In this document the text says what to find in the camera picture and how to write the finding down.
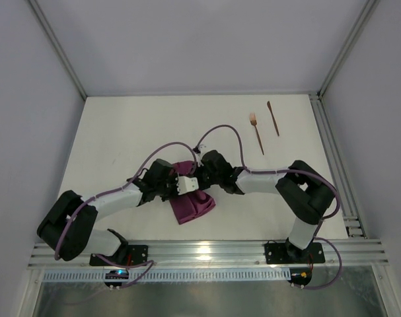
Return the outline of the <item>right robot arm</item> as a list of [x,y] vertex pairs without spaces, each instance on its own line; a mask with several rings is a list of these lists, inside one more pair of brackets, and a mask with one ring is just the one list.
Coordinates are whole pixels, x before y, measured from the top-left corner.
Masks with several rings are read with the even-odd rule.
[[332,202],[336,202],[336,210],[340,208],[339,195],[331,183],[302,160],[276,171],[249,170],[231,166],[216,150],[202,151],[197,146],[194,152],[200,161],[194,176],[201,190],[219,186],[235,195],[277,194],[294,213],[295,222],[285,242],[265,244],[268,264],[304,264],[315,256],[318,263],[324,261],[318,254],[322,247],[314,239]]

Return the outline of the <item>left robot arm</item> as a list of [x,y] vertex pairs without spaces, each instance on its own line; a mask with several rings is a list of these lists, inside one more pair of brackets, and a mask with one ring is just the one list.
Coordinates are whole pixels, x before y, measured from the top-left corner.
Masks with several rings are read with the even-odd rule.
[[55,259],[70,261],[81,254],[100,254],[119,262],[128,245],[113,229],[97,230],[97,221],[124,209],[142,206],[156,197],[176,193],[177,176],[171,163],[157,159],[143,177],[90,198],[63,192],[37,228],[37,235]]

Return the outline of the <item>purple satin napkin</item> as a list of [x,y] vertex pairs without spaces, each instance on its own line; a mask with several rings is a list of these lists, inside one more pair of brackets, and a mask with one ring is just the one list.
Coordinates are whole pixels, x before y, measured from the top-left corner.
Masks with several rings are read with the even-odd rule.
[[[188,160],[173,164],[173,169],[178,177],[194,177],[190,174],[193,167],[195,167],[194,161]],[[179,225],[193,221],[215,208],[215,200],[203,190],[178,195],[178,197],[170,199],[169,202]]]

